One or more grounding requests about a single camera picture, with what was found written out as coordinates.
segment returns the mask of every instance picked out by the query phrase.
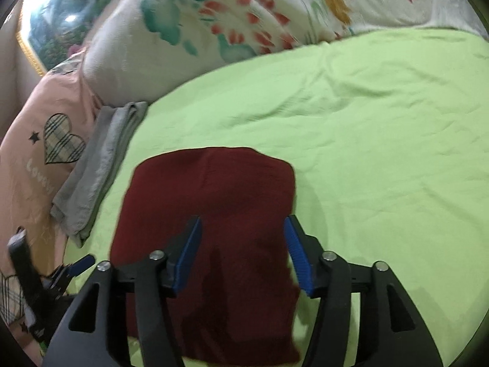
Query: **light green fabric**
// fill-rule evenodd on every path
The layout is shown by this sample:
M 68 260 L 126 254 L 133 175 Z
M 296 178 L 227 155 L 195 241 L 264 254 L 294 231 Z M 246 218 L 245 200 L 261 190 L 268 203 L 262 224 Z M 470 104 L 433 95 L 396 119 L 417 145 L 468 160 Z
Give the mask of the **light green fabric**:
M 296 175 L 294 213 L 305 231 L 350 262 L 387 261 L 445 365 L 465 347 L 489 308 L 484 40 L 449 30 L 375 32 L 256 58 L 185 84 L 149 108 L 90 239 L 81 250 L 69 244 L 65 260 L 88 252 L 108 257 L 140 162 L 206 146 L 248 146 L 288 161 Z M 300 298 L 294 338 L 301 351 L 316 307 Z M 348 365 L 358 303 L 353 316 Z

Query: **metal screw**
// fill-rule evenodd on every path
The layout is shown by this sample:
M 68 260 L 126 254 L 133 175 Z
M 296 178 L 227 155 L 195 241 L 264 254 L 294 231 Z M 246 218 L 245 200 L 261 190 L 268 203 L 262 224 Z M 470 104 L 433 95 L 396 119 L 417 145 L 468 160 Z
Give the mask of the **metal screw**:
M 385 272 L 385 271 L 389 270 L 389 265 L 386 264 L 384 261 L 378 261 L 378 262 L 375 262 L 375 268 L 378 271 Z
M 325 261 L 334 261 L 338 255 L 336 255 L 333 251 L 324 251 L 323 252 L 323 259 Z
M 155 250 L 150 254 L 150 259 L 153 259 L 153 261 L 158 261 L 162 259 L 165 256 L 165 253 L 161 250 Z
M 111 268 L 111 263 L 109 261 L 102 261 L 97 265 L 97 269 L 101 272 L 108 271 Z

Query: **gray towel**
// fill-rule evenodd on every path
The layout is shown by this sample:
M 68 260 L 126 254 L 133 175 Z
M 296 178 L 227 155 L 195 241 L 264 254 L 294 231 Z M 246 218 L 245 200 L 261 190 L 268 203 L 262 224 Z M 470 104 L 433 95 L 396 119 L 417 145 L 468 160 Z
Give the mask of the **gray towel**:
M 78 247 L 88 239 L 100 203 L 116 178 L 129 141 L 147 109 L 146 102 L 102 107 L 80 160 L 54 196 L 51 215 Z

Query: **red fabric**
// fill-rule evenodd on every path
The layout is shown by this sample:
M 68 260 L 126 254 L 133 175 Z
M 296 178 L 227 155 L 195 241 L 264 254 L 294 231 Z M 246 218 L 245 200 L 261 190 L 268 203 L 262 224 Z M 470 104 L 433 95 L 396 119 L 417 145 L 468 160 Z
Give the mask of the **red fabric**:
M 296 363 L 298 288 L 283 234 L 294 173 L 248 148 L 179 150 L 141 163 L 124 198 L 111 249 L 116 266 L 165 247 L 190 215 L 202 241 L 187 287 L 168 308 L 182 354 L 217 364 Z M 129 335 L 137 336 L 134 297 Z

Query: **black star print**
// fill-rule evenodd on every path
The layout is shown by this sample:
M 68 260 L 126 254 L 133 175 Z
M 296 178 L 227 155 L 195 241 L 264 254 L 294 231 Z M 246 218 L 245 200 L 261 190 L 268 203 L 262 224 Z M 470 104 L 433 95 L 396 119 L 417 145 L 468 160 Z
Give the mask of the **black star print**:
M 33 131 L 29 140 L 32 141 L 32 144 L 34 145 L 39 140 L 39 133 Z

